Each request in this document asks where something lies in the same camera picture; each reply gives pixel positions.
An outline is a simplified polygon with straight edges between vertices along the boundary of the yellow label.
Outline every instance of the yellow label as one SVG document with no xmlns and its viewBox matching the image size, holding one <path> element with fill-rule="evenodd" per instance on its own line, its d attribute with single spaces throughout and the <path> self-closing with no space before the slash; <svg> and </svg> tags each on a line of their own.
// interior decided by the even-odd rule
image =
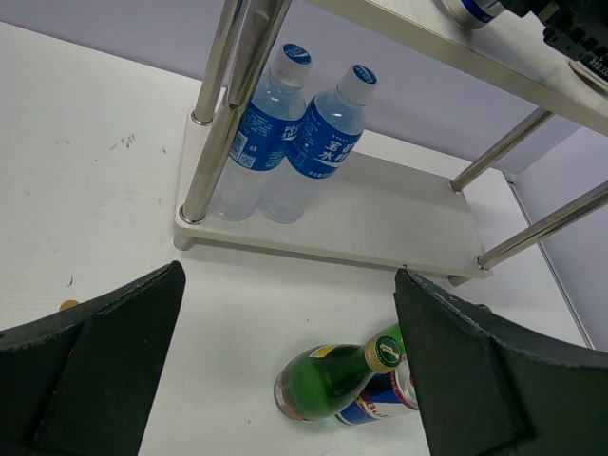
<svg viewBox="0 0 608 456">
<path fill-rule="evenodd" d="M 313 351 L 308 356 L 309 358 L 324 358 L 325 356 L 330 354 L 330 352 L 336 347 L 338 347 L 338 344 L 324 345 Z"/>
</svg>

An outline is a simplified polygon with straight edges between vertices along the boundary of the white wall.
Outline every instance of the white wall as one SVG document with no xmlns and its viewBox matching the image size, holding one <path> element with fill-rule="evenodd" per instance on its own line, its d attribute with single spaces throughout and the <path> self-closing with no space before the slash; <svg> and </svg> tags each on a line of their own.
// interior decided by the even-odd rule
<svg viewBox="0 0 608 456">
<path fill-rule="evenodd" d="M 608 138 L 582 128 L 516 179 L 537 221 L 608 179 Z M 608 206 L 543 243 L 596 348 L 608 352 Z"/>
<path fill-rule="evenodd" d="M 2 0 L 0 20 L 200 78 L 222 4 Z M 369 106 L 370 129 L 458 157 L 478 157 L 535 107 L 302 0 L 294 0 L 279 40 L 295 41 L 313 55 L 309 96 L 334 84 L 350 64 L 368 65 L 380 80 Z M 499 167 L 517 174 L 577 129 L 555 119 Z"/>
</svg>

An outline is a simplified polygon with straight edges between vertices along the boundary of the shelf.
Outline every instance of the shelf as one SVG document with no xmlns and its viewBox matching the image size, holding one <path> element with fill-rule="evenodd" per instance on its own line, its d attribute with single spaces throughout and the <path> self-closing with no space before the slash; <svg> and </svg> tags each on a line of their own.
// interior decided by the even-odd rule
<svg viewBox="0 0 608 456">
<path fill-rule="evenodd" d="M 275 223 L 259 211 L 239 222 L 209 214 L 199 225 L 185 223 L 178 210 L 209 130 L 187 117 L 175 213 L 178 233 L 375 266 L 407 264 L 444 276 L 486 276 L 475 264 L 484 246 L 465 196 L 452 192 L 446 177 L 405 165 L 417 157 L 426 164 L 452 158 L 369 131 L 296 223 Z"/>
<path fill-rule="evenodd" d="M 533 14 L 508 11 L 466 31 L 440 0 L 308 0 L 366 29 L 608 135 L 608 103 L 574 74 L 566 58 L 542 41 Z"/>
</svg>

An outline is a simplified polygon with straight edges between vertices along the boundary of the blue and white bottle cap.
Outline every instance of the blue and white bottle cap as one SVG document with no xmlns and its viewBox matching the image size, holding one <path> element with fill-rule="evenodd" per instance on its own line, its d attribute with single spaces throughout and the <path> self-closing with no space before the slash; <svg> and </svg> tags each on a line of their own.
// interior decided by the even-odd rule
<svg viewBox="0 0 608 456">
<path fill-rule="evenodd" d="M 338 91 L 354 105 L 365 106 L 378 85 L 378 79 L 366 66 L 353 65 L 338 83 Z"/>
<path fill-rule="evenodd" d="M 304 47 L 286 43 L 276 54 L 270 72 L 284 85 L 302 88 L 312 67 L 313 59 Z"/>
</svg>

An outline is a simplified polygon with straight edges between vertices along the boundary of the clear plastic bottle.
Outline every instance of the clear plastic bottle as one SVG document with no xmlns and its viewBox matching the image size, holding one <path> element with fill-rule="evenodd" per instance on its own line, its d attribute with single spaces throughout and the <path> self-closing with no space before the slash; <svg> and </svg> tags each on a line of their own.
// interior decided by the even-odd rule
<svg viewBox="0 0 608 456">
<path fill-rule="evenodd" d="M 264 185 L 285 157 L 306 111 L 300 89 L 312 64 L 304 48 L 288 43 L 260 78 L 209 203 L 213 214 L 244 220 L 255 212 Z"/>
<path fill-rule="evenodd" d="M 260 210 L 279 223 L 298 220 L 343 162 L 365 129 L 365 106 L 376 76 L 354 65 L 336 88 L 318 93 L 309 103 L 294 144 L 270 179 Z"/>
</svg>

